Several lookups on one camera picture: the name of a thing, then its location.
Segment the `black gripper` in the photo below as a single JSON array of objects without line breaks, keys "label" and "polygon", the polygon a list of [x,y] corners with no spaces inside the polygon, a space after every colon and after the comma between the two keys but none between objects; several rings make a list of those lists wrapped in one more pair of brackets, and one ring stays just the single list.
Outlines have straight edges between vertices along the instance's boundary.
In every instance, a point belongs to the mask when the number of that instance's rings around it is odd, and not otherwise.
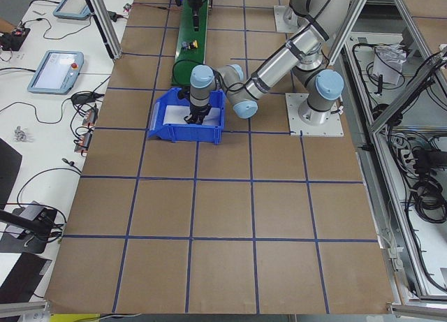
[{"label": "black gripper", "polygon": [[202,0],[188,0],[188,5],[192,11],[192,27],[195,31],[199,31],[200,18],[199,10],[202,7]]},{"label": "black gripper", "polygon": [[202,125],[205,117],[209,114],[212,106],[210,104],[203,106],[190,105],[190,114],[184,118],[187,124],[197,122],[198,125]]}]

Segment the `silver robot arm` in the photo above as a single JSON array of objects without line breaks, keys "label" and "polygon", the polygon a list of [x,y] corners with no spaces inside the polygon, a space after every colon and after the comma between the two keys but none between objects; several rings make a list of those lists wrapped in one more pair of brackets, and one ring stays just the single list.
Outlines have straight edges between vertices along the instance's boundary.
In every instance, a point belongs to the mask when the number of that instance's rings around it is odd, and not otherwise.
[{"label": "silver robot arm", "polygon": [[200,28],[200,8],[203,5],[203,0],[187,0],[187,3],[192,12],[192,20],[193,20],[193,30],[195,32],[199,31]]},{"label": "silver robot arm", "polygon": [[213,69],[197,65],[190,76],[188,124],[202,124],[209,114],[210,94],[223,90],[236,115],[252,117],[258,109],[257,100],[275,86],[286,74],[294,73],[307,88],[309,95],[299,107],[301,119],[317,125],[317,117],[326,118],[342,93],[342,76],[323,66],[322,46],[342,25],[349,0],[289,0],[298,17],[298,31],[270,55],[249,78],[244,78],[237,64]]}]

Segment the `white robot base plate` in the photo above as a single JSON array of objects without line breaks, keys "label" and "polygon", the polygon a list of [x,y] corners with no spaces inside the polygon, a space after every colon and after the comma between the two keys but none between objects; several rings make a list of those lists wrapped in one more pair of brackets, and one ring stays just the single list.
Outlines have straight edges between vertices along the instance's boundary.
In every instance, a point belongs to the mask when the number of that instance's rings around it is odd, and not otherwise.
[{"label": "white robot base plate", "polygon": [[337,104],[326,112],[308,106],[307,93],[286,93],[289,133],[304,137],[343,137],[344,132]]}]

